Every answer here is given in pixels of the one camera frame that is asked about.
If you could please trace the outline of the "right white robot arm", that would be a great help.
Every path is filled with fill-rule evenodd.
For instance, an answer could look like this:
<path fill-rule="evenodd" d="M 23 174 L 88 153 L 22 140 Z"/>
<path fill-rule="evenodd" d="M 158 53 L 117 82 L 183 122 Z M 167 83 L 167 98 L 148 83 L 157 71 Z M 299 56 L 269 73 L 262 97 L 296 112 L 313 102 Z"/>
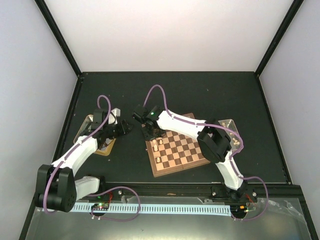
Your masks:
<path fill-rule="evenodd" d="M 214 163 L 223 177 L 227 196 L 234 202 L 246 195 L 247 182 L 234 161 L 233 147 L 242 146 L 236 132 L 216 119 L 194 119 L 155 106 L 138 106 L 133 118 L 141 123 L 154 177 Z"/>

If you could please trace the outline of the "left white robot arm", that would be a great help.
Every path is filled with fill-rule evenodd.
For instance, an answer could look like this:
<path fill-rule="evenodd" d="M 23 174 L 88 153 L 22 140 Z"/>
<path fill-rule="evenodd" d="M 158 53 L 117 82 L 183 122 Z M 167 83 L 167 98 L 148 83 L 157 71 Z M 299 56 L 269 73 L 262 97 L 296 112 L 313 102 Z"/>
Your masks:
<path fill-rule="evenodd" d="M 107 195 L 103 176 L 87 175 L 81 179 L 75 176 L 92 154 L 108 156 L 116 138 L 132 130 L 133 125 L 120 116 L 118 108 L 96 109 L 85 118 L 70 150 L 52 164 L 39 167 L 34 197 L 36 207 L 67 213 L 76 201 L 88 195 L 97 200 Z"/>

